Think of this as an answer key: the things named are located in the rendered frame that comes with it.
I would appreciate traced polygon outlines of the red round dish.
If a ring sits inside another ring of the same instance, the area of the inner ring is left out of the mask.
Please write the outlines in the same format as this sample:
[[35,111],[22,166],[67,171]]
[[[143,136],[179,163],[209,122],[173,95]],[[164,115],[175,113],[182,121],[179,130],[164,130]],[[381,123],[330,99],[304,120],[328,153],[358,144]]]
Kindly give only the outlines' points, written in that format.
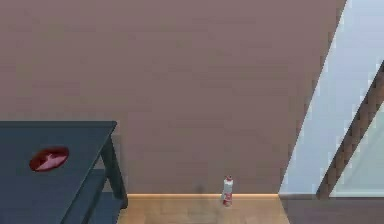
[[48,147],[38,151],[30,160],[34,172],[48,172],[63,165],[69,158],[67,147]]

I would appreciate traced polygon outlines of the large glass window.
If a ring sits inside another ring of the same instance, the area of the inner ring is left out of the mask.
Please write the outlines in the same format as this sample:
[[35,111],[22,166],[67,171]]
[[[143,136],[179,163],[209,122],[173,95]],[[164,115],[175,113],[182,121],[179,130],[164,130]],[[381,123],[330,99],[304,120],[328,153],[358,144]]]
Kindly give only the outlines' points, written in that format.
[[384,0],[346,0],[280,195],[318,190],[384,61]]

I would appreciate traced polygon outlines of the white and red bottle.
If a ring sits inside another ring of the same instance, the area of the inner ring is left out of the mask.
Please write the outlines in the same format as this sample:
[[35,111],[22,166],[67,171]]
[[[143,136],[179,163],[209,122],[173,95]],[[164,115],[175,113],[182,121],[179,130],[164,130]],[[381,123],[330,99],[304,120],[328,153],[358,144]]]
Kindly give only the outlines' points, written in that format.
[[226,207],[229,207],[232,205],[233,183],[234,181],[231,175],[227,175],[224,178],[221,199],[222,199],[222,204]]

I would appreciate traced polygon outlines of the dark blue table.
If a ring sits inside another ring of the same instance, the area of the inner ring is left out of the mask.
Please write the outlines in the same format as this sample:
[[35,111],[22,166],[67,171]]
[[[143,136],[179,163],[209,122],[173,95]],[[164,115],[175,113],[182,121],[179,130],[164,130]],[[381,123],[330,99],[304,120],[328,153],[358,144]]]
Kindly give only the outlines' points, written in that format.
[[[0,121],[0,224],[117,224],[128,205],[112,133],[115,121]],[[66,147],[47,172],[29,163]]]

